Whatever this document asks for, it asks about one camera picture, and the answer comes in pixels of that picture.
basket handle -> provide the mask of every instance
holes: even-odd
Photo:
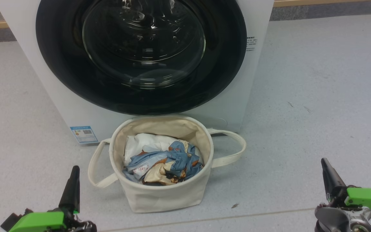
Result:
[[[247,146],[246,140],[244,140],[243,137],[241,137],[240,135],[238,135],[234,132],[228,131],[228,130],[226,130],[226,131],[225,130],[216,130],[216,129],[213,129],[213,128],[209,128],[207,130],[209,131],[209,133],[211,135],[212,134],[228,135],[232,139],[237,141],[242,147],[241,151],[239,151],[235,154],[232,154],[232,155],[229,155],[229,156],[226,156],[226,157],[221,157],[221,158],[214,159],[213,164],[212,164],[212,168],[221,167],[221,166],[224,166],[224,165],[227,165],[227,164],[230,164],[230,163],[234,163],[241,157],[241,153],[243,153],[243,151],[246,149],[246,146]]]
[[[100,144],[98,144],[98,147],[97,149],[95,149],[94,155],[91,158],[90,164],[88,165],[88,180],[95,187],[102,188],[102,189],[118,180],[117,175],[115,173],[112,173],[111,175],[107,176],[105,179],[101,180],[98,183],[94,181],[94,173],[97,167],[98,158],[100,157],[100,154],[103,151],[104,145],[106,143],[111,143],[111,139],[103,140],[100,142]]]

energy label sticker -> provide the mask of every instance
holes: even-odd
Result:
[[[70,128],[79,143],[98,142],[91,126],[72,126]]]

canvas laundry basket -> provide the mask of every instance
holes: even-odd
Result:
[[[194,144],[199,148],[203,158],[203,169],[194,177],[175,185],[148,186],[128,180],[122,173],[125,143],[128,135],[139,133],[168,135]],[[235,139],[241,145],[241,151],[214,159],[214,147],[210,135],[218,133]],[[109,143],[109,159],[114,173],[100,182],[95,182],[93,176],[98,158],[107,143]],[[119,180],[131,210],[135,213],[174,210],[199,204],[203,198],[210,170],[235,162],[245,149],[246,141],[240,135],[225,130],[207,129],[199,121],[187,116],[138,117],[127,120],[115,130],[112,138],[100,142],[88,166],[88,178],[91,184],[98,188],[105,188]]]

washing machine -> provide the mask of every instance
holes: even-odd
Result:
[[[273,0],[0,0],[79,143],[133,116],[238,132]]]

clothes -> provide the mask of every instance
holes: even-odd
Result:
[[[141,133],[135,136],[128,136],[125,143],[124,165],[127,166],[134,157],[144,152],[168,151],[168,147],[178,139],[165,135],[152,135]]]
[[[180,141],[173,142],[169,147],[167,160],[174,160],[169,173],[174,174],[179,178],[189,179],[196,175],[202,168],[202,163],[199,162],[200,157],[194,154],[195,146],[187,143],[187,151],[184,144]]]
[[[162,185],[174,185],[175,183],[168,179],[165,175],[170,170],[174,161],[168,163],[157,163],[145,175],[143,182],[154,183],[159,182]]]
[[[132,173],[137,180],[140,180],[154,164],[160,160],[166,159],[167,151],[154,151],[149,153],[141,153],[131,157],[131,162],[125,166],[128,173]]]
[[[142,151],[131,157],[123,170],[129,180],[146,185],[172,185],[193,177],[203,168],[200,157],[194,154],[197,148],[187,141],[174,141],[168,151],[155,149],[148,146],[146,150],[151,152]]]

